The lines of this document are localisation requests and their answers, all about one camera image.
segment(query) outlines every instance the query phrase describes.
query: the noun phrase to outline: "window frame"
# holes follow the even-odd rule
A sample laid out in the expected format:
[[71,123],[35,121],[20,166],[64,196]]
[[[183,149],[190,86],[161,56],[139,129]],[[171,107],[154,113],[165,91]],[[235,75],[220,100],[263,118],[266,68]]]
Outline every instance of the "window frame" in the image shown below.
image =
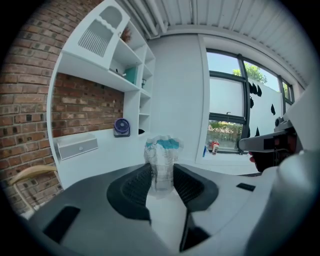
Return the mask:
[[[226,80],[236,81],[242,83],[243,90],[243,116],[238,115],[230,115],[230,114],[221,114],[221,113],[209,113],[209,119],[213,121],[223,121],[223,122],[232,122],[236,124],[242,125],[242,132],[240,139],[245,139],[248,136],[249,132],[249,120],[250,120],[250,88],[248,75],[244,64],[244,59],[241,54],[233,54],[227,51],[222,50],[214,50],[210,48],[206,48],[207,53],[214,53],[225,55],[228,57],[232,57],[238,60],[241,76],[234,75],[230,73],[224,73],[220,71],[209,70],[210,78],[222,78]],[[238,150],[218,150],[219,153],[225,154],[243,154],[244,152],[240,149]]]
[[[223,50],[216,50],[211,48],[206,48],[206,54],[207,53],[214,53],[214,54],[220,54],[225,55],[228,57],[236,58],[239,63],[239,68],[241,72],[241,76],[230,74],[230,73],[224,73],[220,71],[214,71],[214,70],[208,70],[209,71],[209,78],[222,78],[227,79],[231,81],[241,82],[242,88],[243,88],[243,116],[236,116],[236,115],[228,115],[228,114],[221,114],[221,113],[209,113],[209,119],[208,120],[214,120],[214,121],[223,121],[223,122],[232,122],[236,124],[242,124],[242,132],[241,132],[241,138],[245,139],[248,137],[249,133],[249,124],[250,124],[250,87],[249,87],[249,81],[248,81],[248,74],[245,67],[245,62],[248,62],[252,65],[255,65],[266,72],[270,73],[271,75],[275,76],[278,80],[279,85],[279,91],[282,95],[282,115],[286,113],[286,103],[292,105],[295,102],[294,98],[294,91],[291,84],[287,83],[280,75],[277,75],[275,72],[270,70],[269,68],[259,64],[258,62],[251,60],[249,58],[243,57],[241,54],[235,54]],[[285,96],[285,90],[283,82],[288,86],[289,88],[289,95],[290,99],[287,99]],[[244,152],[240,149],[236,150],[218,150],[219,153],[226,153],[226,154],[246,154],[247,152]]]

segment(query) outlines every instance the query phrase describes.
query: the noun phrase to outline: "white ceiling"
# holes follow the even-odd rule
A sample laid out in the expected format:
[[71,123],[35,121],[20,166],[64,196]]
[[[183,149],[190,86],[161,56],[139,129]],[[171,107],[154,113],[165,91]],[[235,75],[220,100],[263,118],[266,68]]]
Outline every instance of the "white ceiling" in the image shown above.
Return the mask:
[[[143,20],[148,23],[133,0],[129,0]],[[157,21],[148,0],[142,1],[153,20]],[[223,29],[272,51],[289,65],[295,77],[305,87],[315,74],[318,56],[294,17],[273,0],[156,0],[168,32],[198,25],[210,30]]]

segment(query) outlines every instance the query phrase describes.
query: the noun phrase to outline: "chair backrest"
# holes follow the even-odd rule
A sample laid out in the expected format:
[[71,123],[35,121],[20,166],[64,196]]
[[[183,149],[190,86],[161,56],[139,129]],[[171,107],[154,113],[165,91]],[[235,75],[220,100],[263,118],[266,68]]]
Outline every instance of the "chair backrest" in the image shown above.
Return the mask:
[[26,200],[25,196],[21,193],[20,189],[17,186],[18,182],[33,178],[35,176],[38,176],[40,174],[46,174],[54,172],[56,178],[58,179],[60,183],[60,179],[58,176],[57,168],[55,166],[49,166],[49,165],[37,165],[37,166],[32,166],[27,169],[24,169],[23,171],[19,172],[15,177],[13,177],[10,181],[9,184],[13,186],[15,191],[19,194],[21,197],[22,201],[30,208],[30,210],[34,213],[35,209],[32,207],[30,203]]

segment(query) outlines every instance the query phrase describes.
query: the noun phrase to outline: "small plant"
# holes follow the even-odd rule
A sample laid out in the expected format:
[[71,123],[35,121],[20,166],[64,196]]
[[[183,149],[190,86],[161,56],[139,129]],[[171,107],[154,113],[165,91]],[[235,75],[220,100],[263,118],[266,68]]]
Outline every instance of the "small plant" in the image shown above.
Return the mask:
[[128,27],[124,29],[120,38],[127,44],[131,40],[131,31]]

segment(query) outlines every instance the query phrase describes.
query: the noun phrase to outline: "white cabinet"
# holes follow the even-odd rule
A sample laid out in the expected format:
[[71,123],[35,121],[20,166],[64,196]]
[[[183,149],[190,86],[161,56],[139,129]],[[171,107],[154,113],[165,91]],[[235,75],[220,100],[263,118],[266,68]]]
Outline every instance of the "white cabinet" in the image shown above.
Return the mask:
[[[121,39],[125,28],[130,31],[128,42]],[[138,137],[139,129],[145,133],[150,131],[155,64],[156,59],[144,37],[114,0],[103,1],[79,23],[62,48],[48,92],[47,130],[57,166],[61,158],[56,154],[57,139],[53,138],[51,131],[52,98],[57,73],[124,92],[123,117],[130,123],[130,137]],[[60,144],[64,143],[63,140],[64,137],[59,137]]]
[[128,14],[113,0],[95,7],[74,29],[62,52],[109,69]]

